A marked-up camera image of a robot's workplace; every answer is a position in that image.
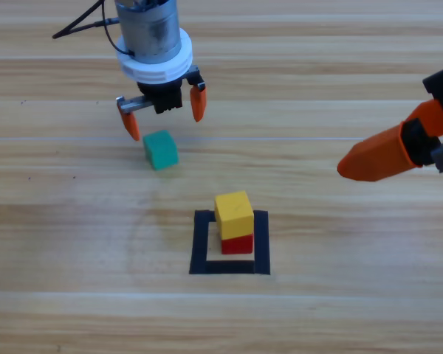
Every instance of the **orange robotic arm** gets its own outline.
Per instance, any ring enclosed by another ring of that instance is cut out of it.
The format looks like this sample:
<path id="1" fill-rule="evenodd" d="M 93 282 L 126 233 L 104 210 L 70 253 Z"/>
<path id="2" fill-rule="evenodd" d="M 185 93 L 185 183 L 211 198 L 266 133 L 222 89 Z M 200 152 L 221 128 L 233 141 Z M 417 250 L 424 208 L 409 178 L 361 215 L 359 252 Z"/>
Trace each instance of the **orange robotic arm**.
<path id="1" fill-rule="evenodd" d="M 357 143 L 338 164 L 342 177 L 379 181 L 431 164 L 443 172 L 443 71 L 423 83 L 433 99 L 395 127 Z"/>

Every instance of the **black square outline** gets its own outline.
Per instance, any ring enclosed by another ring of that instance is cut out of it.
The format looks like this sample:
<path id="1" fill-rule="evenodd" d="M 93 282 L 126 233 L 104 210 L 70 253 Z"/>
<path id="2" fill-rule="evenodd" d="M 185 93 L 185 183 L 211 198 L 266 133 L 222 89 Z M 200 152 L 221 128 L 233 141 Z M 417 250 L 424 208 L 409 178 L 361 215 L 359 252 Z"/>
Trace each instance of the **black square outline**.
<path id="1" fill-rule="evenodd" d="M 189 274 L 271 274 L 269 216 L 266 211 L 254 211 L 254 260 L 207 260 L 208 225 L 213 222 L 214 211 L 195 211 Z"/>

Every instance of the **metal bracket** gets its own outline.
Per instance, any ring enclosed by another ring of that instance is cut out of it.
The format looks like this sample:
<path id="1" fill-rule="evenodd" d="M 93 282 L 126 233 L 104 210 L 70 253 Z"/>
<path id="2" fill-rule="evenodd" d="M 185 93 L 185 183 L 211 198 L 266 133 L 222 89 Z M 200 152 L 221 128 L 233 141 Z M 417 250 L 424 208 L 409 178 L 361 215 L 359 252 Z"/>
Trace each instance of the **metal bracket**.
<path id="1" fill-rule="evenodd" d="M 138 111 L 139 109 L 151 107 L 153 104 L 151 101 L 147 100 L 144 96 L 139 96 L 131 98 L 130 100 L 125 100 L 125 97 L 118 97 L 117 104 L 121 111 L 125 114 Z"/>

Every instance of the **cable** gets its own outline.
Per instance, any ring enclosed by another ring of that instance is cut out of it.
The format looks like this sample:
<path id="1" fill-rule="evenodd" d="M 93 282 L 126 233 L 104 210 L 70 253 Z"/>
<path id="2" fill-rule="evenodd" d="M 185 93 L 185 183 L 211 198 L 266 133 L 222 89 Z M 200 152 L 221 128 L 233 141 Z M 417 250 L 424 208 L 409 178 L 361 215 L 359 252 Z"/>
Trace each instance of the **cable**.
<path id="1" fill-rule="evenodd" d="M 103 20 L 103 28 L 105 29 L 106 37 L 109 39 L 110 44 L 115 48 L 115 50 L 117 52 L 122 53 L 122 54 L 132 55 L 133 53 L 125 52 L 125 51 L 121 50 L 120 48 L 118 48 L 117 46 L 115 46 L 115 43 L 113 43 L 113 40 L 111 39 L 111 36 L 109 33 L 109 28 L 106 25 L 106 20 L 105 20 L 105 0 L 102 1 L 102 20 Z"/>
<path id="2" fill-rule="evenodd" d="M 120 19 L 118 17 L 107 18 L 105 22 L 106 22 L 107 26 L 111 26 L 112 24 L 119 24 L 120 23 Z M 57 38 L 60 38 L 60 37 L 64 37 L 66 35 L 71 35 L 73 33 L 81 32 L 81 31 L 84 31 L 84 30 L 88 30 L 89 28 L 102 27 L 104 24 L 105 24 L 104 21 L 96 21 L 93 24 L 86 24 L 85 26 L 81 26 L 81 27 L 77 27 L 77 28 L 71 29 L 70 31 L 67 31 L 64 34 L 59 35 L 58 37 L 55 37 L 57 34 L 53 35 L 53 38 L 57 39 Z"/>
<path id="3" fill-rule="evenodd" d="M 105 0 L 97 0 L 95 4 L 93 4 L 86 12 L 84 12 L 82 15 L 80 15 L 75 21 L 73 21 L 70 25 L 64 27 L 61 31 L 53 35 L 54 39 L 64 37 L 65 35 L 69 34 L 69 31 L 77 26 L 80 22 L 85 20 L 91 13 L 93 13 L 98 7 L 104 2 Z"/>
<path id="4" fill-rule="evenodd" d="M 93 13 L 98 7 L 102 7 L 102 21 L 94 22 L 93 24 L 86 24 L 85 26 L 77 27 L 80 22 L 85 20 L 91 13 Z M 93 4 L 86 12 L 84 12 L 82 15 L 80 15 L 76 20 L 74 20 L 71 24 L 64 27 L 61 31 L 55 33 L 52 38 L 58 39 L 61 37 L 64 37 L 66 35 L 71 35 L 72 33 L 81 32 L 84 30 L 88 30 L 89 28 L 95 28 L 95 27 L 101 27 L 103 26 L 105 28 L 106 37 L 108 38 L 110 44 L 120 53 L 126 54 L 126 55 L 133 55 L 133 52 L 124 52 L 120 48 L 118 48 L 113 40 L 111 39 L 109 28 L 108 26 L 111 26 L 112 24 L 119 24 L 120 19 L 119 18 L 105 18 L 105 0 L 97 0 L 95 4 Z"/>

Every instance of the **red cube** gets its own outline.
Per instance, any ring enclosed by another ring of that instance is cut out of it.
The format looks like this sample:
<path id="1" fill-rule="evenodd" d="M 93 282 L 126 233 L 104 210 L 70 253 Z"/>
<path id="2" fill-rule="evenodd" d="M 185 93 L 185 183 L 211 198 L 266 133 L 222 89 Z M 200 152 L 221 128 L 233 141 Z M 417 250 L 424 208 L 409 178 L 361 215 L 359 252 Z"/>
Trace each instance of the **red cube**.
<path id="1" fill-rule="evenodd" d="M 221 241 L 222 254 L 250 254 L 253 252 L 254 234 Z"/>

